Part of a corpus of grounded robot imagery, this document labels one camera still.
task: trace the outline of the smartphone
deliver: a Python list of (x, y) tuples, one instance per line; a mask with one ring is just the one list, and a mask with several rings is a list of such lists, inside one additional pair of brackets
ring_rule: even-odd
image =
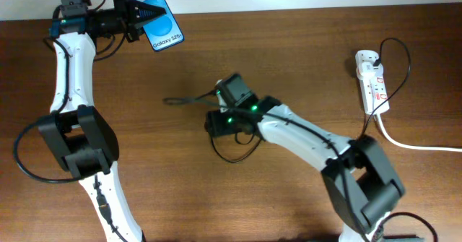
[(165, 50), (166, 48), (179, 44), (185, 40), (183, 33), (178, 26), (170, 8), (165, 0), (137, 0), (165, 8), (167, 14), (158, 17), (156, 20), (143, 26), (147, 39), (154, 51)]

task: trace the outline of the cable connector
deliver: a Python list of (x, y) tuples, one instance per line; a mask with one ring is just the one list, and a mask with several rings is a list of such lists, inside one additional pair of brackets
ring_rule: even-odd
[(110, 211), (110, 207), (106, 197), (101, 193), (100, 189), (101, 183), (98, 181), (98, 176), (95, 174), (95, 183), (93, 184), (93, 188), (96, 190), (96, 201), (98, 203), (98, 209), (100, 211), (101, 216), (106, 220), (109, 225), (112, 225), (112, 213)]
[(381, 65), (381, 64), (382, 64), (382, 59), (379, 57), (378, 59), (376, 59), (376, 60), (374, 61), (373, 66), (376, 67), (376, 66), (379, 66), (379, 65)]

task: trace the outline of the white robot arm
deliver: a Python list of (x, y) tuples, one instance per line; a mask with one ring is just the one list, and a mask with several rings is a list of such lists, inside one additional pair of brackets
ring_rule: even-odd
[[(58, 68), (55, 98), (51, 105), (50, 112), (56, 111), (61, 107), (67, 87), (69, 100), (61, 113), (68, 115), (76, 111), (81, 111), (82, 108), (86, 109), (94, 105), (92, 96), (92, 65), (93, 58), (95, 57), (95, 44), (87, 33), (79, 34), (77, 32), (62, 34), (57, 41), (66, 48), (69, 54), (69, 71), (66, 72), (67, 61), (65, 59), (65, 53), (60, 46), (55, 43)], [(54, 151), (56, 149), (56, 137), (50, 136), (50, 129), (52, 129), (52, 126), (46, 126), (47, 125), (39, 126), (39, 130), (44, 136), (48, 146)], [(71, 125), (73, 129), (77, 127), (80, 127), (80, 125)], [(64, 156), (63, 159), (66, 161), (65, 165), (69, 167), (72, 165), (69, 163), (71, 160), (70, 157), (72, 157), (72, 155)], [(91, 160), (91, 157), (91, 152), (86, 151), (86, 155), (81, 156), (81, 158), (77, 160)], [(123, 195), (122, 186), (118, 178), (117, 160), (112, 162), (108, 160), (108, 163), (112, 164), (108, 165), (109, 169), (106, 173), (99, 171), (97, 168), (96, 170), (85, 169), (89, 164), (82, 165), (84, 163), (78, 161), (74, 166), (74, 170), (70, 170), (74, 176), (85, 177), (79, 182), (84, 187), (95, 206), (98, 217), (103, 225), (107, 241), (121, 241), (122, 238), (126, 241), (144, 241), (141, 228), (133, 218), (125, 196)], [(105, 202), (101, 202), (100, 198), (102, 197), (105, 198)], [(108, 220), (102, 215), (102, 209), (104, 208), (110, 209), (110, 216), (108, 219), (112, 222), (112, 225), (110, 225)], [(119, 238), (115, 231), (121, 234), (122, 238)]]
[[(339, 241), (372, 240), (405, 193), (374, 139), (332, 134), (275, 98), (258, 99), (239, 74), (218, 81), (215, 92), (221, 109), (207, 113), (206, 130), (211, 137), (244, 131), (295, 153), (321, 173), (332, 205), (344, 221)], [(352, 175), (355, 168), (366, 169), (358, 180)]]
[[(48, 183), (79, 181), (97, 210), (108, 241), (145, 241), (118, 178), (116, 135), (94, 107), (92, 65), (97, 38), (122, 34), (119, 45), (125, 39), (138, 40), (144, 33), (142, 26), (165, 14), (165, 9), (136, 0), (114, 0), (114, 9), (106, 10), (89, 10), (90, 0), (61, 0), (61, 3), (53, 13), (50, 29), (57, 58), (51, 114), (34, 126), (38, 126), (61, 168), (70, 171), (73, 178), (36, 179)], [(67, 136), (79, 127), (83, 134)], [(21, 169), (34, 178), (15, 158)]]

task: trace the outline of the power strip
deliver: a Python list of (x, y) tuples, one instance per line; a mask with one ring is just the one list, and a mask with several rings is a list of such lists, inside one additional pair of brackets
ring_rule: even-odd
[[(383, 79), (383, 65), (374, 66), (374, 62), (378, 59), (378, 54), (375, 51), (358, 51), (355, 58), (356, 75), (361, 85), (364, 111), (367, 115), (370, 115), (374, 108), (377, 108), (388, 98), (385, 80)], [(374, 115), (385, 113), (388, 109), (390, 109), (390, 105), (386, 101), (374, 112)]]
[[(409, 57), (409, 71), (411, 69), (411, 61), (409, 51), (405, 47)], [(379, 59), (379, 55), (374, 51), (362, 50), (356, 53), (356, 75), (358, 76), (359, 83), (361, 84), (362, 102), (364, 104), (364, 111), (367, 115), (370, 115), (375, 108), (380, 104), (384, 103), (374, 112), (374, 118), (377, 121), (383, 136), (394, 145), (399, 147), (413, 149), (413, 150), (430, 150), (430, 151), (446, 151), (446, 152), (462, 152), (462, 148), (458, 147), (428, 147), (428, 146), (416, 146), (409, 144), (402, 144), (397, 142), (388, 135), (387, 131), (382, 122), (382, 113), (390, 109), (390, 105), (387, 101), (387, 92), (385, 88), (385, 80), (383, 79), (383, 65), (381, 62), (377, 62), (377, 66), (374, 66), (376, 61)]]

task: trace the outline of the wooden surface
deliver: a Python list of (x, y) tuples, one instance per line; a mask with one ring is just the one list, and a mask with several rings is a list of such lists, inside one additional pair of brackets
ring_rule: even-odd
[[(177, 18), (186, 36), (179, 46), (154, 53), (143, 37), (93, 66), (95, 104), (117, 134), (122, 187), (148, 241), (278, 241), (341, 232), (320, 174), (297, 156), (264, 143), (244, 163), (229, 165), (213, 153), (204, 131), (211, 108), (161, 102), (209, 91), (236, 71), (260, 96), (356, 137), (364, 113), (354, 55), (398, 37), (414, 66), (383, 116), (389, 134), (408, 144), (461, 145), (462, 4)], [(16, 135), (52, 101), (56, 61), (41, 43), (50, 25), (0, 23), (0, 241), (104, 241), (79, 184), (38, 183), (12, 159)], [(390, 92), (404, 78), (406, 57), (390, 43), (383, 59)], [(374, 124), (368, 134), (380, 141), (407, 189), (396, 211), (421, 215), (441, 241), (459, 241), (462, 154), (401, 149)], [(227, 141), (218, 145), (229, 148), (229, 156), (247, 149)], [(69, 176), (36, 131), (23, 140), (20, 157), (41, 176)], [(406, 218), (390, 222), (386, 233), (429, 238), (422, 224)]]

